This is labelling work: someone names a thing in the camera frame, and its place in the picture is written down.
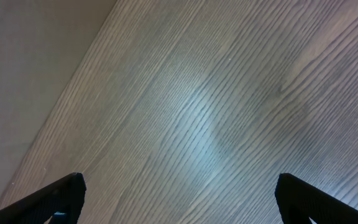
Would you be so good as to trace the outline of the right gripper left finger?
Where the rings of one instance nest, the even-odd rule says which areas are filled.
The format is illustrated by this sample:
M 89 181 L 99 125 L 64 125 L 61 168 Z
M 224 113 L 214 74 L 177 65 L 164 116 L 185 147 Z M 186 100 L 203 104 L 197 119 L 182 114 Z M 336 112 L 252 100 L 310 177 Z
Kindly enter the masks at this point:
M 76 224 L 85 202 L 81 173 L 71 173 L 0 210 L 0 223 Z

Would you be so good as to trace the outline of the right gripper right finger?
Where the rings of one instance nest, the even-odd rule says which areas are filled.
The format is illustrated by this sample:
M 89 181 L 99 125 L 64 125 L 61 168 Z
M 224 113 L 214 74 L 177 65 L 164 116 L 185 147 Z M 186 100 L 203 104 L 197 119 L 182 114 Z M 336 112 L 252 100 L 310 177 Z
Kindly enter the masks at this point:
M 358 223 L 358 210 L 289 173 L 279 175 L 275 198 L 284 224 Z

